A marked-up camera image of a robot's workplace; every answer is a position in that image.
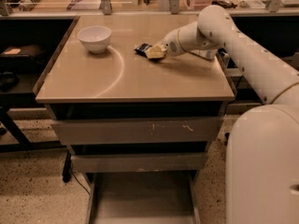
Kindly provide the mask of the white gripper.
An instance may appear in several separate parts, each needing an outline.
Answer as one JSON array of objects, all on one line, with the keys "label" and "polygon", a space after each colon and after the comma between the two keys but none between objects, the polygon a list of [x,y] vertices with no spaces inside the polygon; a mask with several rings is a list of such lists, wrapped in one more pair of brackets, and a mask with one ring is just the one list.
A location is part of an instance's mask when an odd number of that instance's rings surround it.
[{"label": "white gripper", "polygon": [[145,51],[148,59],[161,59],[165,55],[165,51],[169,56],[180,56],[185,53],[179,42],[179,29],[176,29],[168,33],[163,40],[159,40],[154,43],[153,47],[150,47]]}]

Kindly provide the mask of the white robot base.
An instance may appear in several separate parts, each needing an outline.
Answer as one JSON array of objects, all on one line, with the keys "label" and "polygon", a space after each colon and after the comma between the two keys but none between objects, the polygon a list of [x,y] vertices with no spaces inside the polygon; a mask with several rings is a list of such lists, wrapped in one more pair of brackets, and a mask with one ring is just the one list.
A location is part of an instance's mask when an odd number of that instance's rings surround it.
[{"label": "white robot base", "polygon": [[235,122],[226,151],[226,224],[299,224],[299,108],[263,105]]}]

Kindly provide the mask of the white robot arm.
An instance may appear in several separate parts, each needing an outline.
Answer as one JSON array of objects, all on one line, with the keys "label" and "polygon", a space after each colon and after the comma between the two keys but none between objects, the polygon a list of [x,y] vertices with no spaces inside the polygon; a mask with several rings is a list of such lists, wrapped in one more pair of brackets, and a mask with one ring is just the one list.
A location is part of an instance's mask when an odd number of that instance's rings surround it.
[{"label": "white robot arm", "polygon": [[205,7],[196,21],[171,31],[148,48],[146,57],[175,57],[217,48],[225,49],[265,104],[299,105],[298,71],[242,33],[220,6]]}]

